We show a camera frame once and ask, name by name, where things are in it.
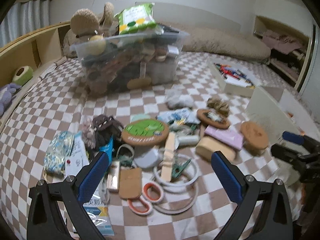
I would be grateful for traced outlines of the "light wooden block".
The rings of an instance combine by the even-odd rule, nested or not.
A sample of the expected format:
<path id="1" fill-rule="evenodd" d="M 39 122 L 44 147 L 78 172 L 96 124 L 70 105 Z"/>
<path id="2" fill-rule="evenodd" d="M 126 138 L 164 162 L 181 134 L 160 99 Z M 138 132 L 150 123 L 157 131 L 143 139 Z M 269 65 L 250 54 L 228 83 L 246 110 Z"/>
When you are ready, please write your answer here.
<path id="1" fill-rule="evenodd" d="M 163 162 L 161 169 L 161 179 L 170 182 L 172 173 L 172 164 L 174 162 L 175 155 L 175 133 L 170 132 L 165 142 Z"/>

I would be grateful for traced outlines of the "white double-sided tape roll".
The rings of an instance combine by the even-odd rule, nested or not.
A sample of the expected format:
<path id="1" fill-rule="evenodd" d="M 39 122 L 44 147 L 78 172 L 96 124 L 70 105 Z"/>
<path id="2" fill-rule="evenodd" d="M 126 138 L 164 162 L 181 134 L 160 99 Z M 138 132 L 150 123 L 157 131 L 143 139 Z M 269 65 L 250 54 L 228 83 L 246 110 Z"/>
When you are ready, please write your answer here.
<path id="1" fill-rule="evenodd" d="M 171 216 L 189 210 L 196 202 L 199 194 L 199 185 L 195 182 L 191 186 L 188 186 L 188 189 L 191 190 L 191 193 L 174 192 L 171 195 L 176 197 L 175 200 L 171 200 L 164 204 L 153 204 L 153 208 L 162 214 Z M 184 199 L 177 199 L 177 197 L 181 196 L 184 196 Z"/>

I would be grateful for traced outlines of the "round cork coaster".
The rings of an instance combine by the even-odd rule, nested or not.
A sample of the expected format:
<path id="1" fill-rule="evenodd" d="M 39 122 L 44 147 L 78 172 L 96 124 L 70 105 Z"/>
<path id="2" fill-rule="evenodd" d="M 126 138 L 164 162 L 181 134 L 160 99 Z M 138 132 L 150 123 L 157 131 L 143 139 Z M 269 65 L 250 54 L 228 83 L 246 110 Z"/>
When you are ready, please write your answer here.
<path id="1" fill-rule="evenodd" d="M 269 145 L 267 133 L 257 123 L 252 121 L 243 122 L 240 132 L 244 137 L 243 146 L 253 156 L 262 155 Z"/>

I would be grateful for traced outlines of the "blue floral patterned pouch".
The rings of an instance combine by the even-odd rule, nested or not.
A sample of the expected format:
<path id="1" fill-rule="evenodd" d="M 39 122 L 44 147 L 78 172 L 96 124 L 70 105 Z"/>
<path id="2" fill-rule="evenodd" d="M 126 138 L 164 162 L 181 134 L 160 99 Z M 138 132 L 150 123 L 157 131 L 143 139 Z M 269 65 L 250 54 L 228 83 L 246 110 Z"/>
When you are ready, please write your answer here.
<path id="1" fill-rule="evenodd" d="M 63 131 L 56 134 L 46 150 L 43 168 L 48 174 L 63 176 L 65 174 L 65 161 L 71 155 L 74 134 Z"/>

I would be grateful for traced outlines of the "small white wooden box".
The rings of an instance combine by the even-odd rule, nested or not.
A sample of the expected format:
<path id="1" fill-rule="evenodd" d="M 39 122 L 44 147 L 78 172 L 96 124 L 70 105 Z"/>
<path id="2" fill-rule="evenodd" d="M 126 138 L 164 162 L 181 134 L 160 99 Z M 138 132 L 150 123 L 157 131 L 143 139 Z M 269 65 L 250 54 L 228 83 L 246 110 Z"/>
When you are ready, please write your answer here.
<path id="1" fill-rule="evenodd" d="M 120 167 L 121 167 L 120 161 L 115 160 L 115 161 L 112 161 L 112 164 L 108 169 L 106 185 L 109 191 L 112 191 L 112 192 L 119 191 Z"/>

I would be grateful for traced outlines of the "pink flat packet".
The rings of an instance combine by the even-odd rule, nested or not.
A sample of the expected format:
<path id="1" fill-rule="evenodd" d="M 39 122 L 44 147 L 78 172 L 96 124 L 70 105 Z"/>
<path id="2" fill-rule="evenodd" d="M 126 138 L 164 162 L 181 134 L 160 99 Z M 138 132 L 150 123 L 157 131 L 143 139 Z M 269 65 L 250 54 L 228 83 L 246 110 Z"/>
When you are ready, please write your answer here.
<path id="1" fill-rule="evenodd" d="M 223 142 L 237 151 L 240 151 L 243 147 L 243 135 L 231 129 L 218 129 L 212 126 L 207 126 L 204 130 L 204 134 Z"/>

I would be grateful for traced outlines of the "oval bamboo box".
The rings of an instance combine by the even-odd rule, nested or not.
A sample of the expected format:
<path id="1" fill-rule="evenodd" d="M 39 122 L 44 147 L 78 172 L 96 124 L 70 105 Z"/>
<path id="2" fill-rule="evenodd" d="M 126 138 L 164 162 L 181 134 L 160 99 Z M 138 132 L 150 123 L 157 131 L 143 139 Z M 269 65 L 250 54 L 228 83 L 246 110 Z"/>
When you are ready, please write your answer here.
<path id="1" fill-rule="evenodd" d="M 220 151 L 230 161 L 233 162 L 236 157 L 236 152 L 229 146 L 219 142 L 211 137 L 203 137 L 195 148 L 196 154 L 201 156 L 207 161 L 211 160 L 211 156 L 214 152 Z"/>

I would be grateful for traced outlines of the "white tray with pens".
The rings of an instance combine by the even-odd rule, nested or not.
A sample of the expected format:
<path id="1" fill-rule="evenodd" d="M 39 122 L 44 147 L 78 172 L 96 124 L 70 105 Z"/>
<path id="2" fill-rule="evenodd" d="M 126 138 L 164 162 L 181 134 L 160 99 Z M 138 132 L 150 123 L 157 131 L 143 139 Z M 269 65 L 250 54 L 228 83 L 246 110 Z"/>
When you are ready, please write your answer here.
<path id="1" fill-rule="evenodd" d="M 226 94 L 250 98 L 255 88 L 262 85 L 261 81 L 241 64 L 208 59 L 207 66 L 220 89 Z"/>

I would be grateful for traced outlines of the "dark green clothes peg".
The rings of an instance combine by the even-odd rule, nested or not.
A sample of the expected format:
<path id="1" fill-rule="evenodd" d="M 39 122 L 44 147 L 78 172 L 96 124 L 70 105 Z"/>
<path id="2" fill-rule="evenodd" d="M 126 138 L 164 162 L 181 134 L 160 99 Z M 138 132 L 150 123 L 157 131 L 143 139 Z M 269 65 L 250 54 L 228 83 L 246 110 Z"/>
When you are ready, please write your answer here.
<path id="1" fill-rule="evenodd" d="M 172 180 L 177 179 L 182 174 L 182 172 L 188 167 L 190 163 L 191 163 L 191 159 L 188 159 L 184 163 L 175 162 L 172 166 L 171 179 Z"/>

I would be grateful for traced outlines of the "white rounded plastic device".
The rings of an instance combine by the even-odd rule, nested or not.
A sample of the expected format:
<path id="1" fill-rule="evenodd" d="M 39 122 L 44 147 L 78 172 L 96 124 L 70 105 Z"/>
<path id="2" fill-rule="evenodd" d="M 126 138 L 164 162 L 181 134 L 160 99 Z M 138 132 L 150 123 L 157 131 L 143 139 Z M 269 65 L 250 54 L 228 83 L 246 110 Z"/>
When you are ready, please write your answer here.
<path id="1" fill-rule="evenodd" d="M 162 158 L 158 146 L 136 146 L 133 162 L 142 169 L 149 169 L 158 165 Z"/>

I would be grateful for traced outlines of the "round green printed coaster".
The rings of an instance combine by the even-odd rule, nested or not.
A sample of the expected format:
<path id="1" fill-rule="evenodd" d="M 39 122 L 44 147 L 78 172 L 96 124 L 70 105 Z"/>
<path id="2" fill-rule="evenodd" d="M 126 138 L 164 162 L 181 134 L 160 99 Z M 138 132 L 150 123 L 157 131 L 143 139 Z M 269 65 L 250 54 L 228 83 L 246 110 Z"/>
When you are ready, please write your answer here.
<path id="1" fill-rule="evenodd" d="M 142 119 L 129 123 L 122 130 L 123 142 L 131 146 L 154 146 L 163 142 L 169 134 L 169 126 L 156 119 Z"/>

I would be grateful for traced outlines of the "green avocado plush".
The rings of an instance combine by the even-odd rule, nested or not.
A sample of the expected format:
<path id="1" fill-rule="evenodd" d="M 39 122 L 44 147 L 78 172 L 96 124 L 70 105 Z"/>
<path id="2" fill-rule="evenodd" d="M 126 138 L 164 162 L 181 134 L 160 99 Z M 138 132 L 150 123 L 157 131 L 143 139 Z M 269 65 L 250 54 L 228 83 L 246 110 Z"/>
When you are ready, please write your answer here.
<path id="1" fill-rule="evenodd" d="M 30 66 L 23 66 L 16 70 L 12 82 L 23 86 L 33 77 L 33 69 Z"/>

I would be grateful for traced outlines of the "beige long pillow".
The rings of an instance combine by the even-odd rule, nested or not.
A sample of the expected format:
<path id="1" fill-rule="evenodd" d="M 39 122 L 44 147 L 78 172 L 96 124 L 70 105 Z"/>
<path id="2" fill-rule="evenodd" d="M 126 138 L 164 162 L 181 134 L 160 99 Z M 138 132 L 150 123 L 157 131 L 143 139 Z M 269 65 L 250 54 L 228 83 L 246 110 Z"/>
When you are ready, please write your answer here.
<path id="1" fill-rule="evenodd" d="M 160 23 L 189 34 L 184 40 L 183 51 L 226 55 L 256 62 L 265 62 L 271 55 L 271 49 L 253 35 L 176 22 Z"/>

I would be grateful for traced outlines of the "wooden bed shelf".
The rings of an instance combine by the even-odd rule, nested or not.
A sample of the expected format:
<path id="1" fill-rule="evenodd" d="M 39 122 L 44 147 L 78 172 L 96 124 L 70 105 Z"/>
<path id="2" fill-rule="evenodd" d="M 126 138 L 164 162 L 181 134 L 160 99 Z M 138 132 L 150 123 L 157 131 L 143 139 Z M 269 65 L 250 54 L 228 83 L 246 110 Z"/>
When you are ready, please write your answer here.
<path id="1" fill-rule="evenodd" d="M 19 68 L 29 66 L 33 69 L 33 77 L 16 94 L 15 101 L 41 81 L 43 73 L 67 60 L 61 45 L 69 29 L 68 21 L 50 25 L 27 33 L 1 48 L 1 86 L 10 83 Z"/>

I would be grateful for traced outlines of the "clear plastic storage bin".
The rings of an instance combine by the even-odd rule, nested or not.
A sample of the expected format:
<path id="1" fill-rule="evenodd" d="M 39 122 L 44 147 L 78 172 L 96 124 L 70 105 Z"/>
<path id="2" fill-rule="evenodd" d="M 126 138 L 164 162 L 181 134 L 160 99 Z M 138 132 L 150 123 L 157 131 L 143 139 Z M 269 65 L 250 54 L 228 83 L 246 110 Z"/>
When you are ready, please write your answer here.
<path id="1" fill-rule="evenodd" d="M 95 96 L 171 83 L 188 33 L 175 28 L 93 37 L 70 47 L 81 63 L 86 86 Z"/>

